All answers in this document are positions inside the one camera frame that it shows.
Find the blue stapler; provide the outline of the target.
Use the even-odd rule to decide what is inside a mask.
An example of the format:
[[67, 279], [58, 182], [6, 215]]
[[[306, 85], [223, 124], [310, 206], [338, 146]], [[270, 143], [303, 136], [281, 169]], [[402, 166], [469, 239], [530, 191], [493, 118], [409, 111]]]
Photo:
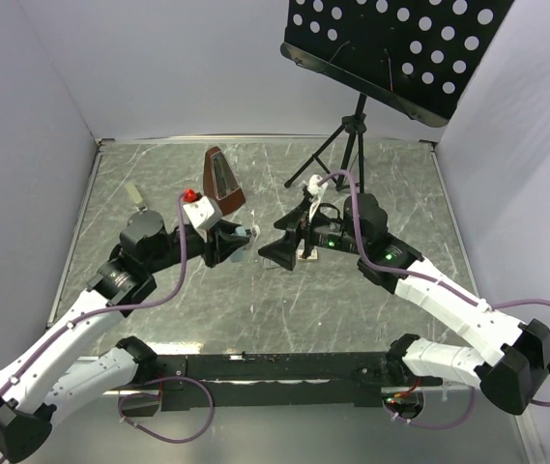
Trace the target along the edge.
[[251, 249], [254, 242], [259, 238], [260, 228], [257, 224], [253, 224], [250, 228], [238, 226], [234, 231], [234, 235], [246, 239], [246, 243], [236, 249], [229, 257], [232, 263], [239, 263], [243, 261], [245, 253]]

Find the white staple box sleeve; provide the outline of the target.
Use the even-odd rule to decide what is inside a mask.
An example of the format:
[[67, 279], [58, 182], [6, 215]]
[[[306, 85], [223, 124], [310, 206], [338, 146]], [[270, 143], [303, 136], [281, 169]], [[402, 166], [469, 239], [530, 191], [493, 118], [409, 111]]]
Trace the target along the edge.
[[299, 248], [297, 250], [297, 258], [301, 261], [317, 261], [318, 250], [314, 248], [311, 251], [306, 251], [303, 248]]

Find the staple tray with staples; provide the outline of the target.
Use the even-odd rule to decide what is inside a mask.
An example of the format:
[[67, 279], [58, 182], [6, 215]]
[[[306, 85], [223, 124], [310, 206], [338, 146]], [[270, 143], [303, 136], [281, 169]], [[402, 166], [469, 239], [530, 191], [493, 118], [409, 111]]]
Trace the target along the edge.
[[267, 258], [263, 258], [262, 259], [262, 265], [265, 269], [267, 270], [271, 270], [271, 269], [277, 269], [278, 268], [278, 265], [275, 261], [273, 260], [270, 260], [270, 259], [267, 259]]

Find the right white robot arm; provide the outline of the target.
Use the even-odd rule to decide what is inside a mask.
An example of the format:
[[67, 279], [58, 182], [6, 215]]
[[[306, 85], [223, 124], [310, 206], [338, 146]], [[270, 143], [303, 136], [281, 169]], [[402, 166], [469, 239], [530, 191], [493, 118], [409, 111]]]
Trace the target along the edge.
[[419, 251], [393, 236], [388, 214], [371, 193], [346, 198], [343, 215], [327, 217], [309, 192], [275, 222], [283, 236], [259, 248], [261, 257], [291, 271], [297, 249], [315, 247], [356, 254], [373, 284], [418, 306], [466, 341], [458, 347], [405, 334], [391, 344], [389, 377], [408, 385], [435, 377], [473, 387], [502, 411], [520, 415], [550, 373], [550, 330], [494, 309], [441, 273]]

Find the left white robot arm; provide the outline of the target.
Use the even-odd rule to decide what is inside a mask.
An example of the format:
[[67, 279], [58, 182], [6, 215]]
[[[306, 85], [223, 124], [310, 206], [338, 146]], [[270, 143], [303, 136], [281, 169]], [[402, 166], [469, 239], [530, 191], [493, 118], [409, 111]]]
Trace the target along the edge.
[[119, 243], [71, 308], [26, 352], [0, 370], [0, 452], [18, 463], [52, 431], [104, 392], [143, 389], [157, 374], [157, 355], [135, 336], [120, 340], [92, 362], [82, 352], [139, 308], [149, 308], [155, 273], [200, 257], [209, 267], [249, 247], [256, 226], [198, 213], [167, 231], [155, 211], [133, 214]]

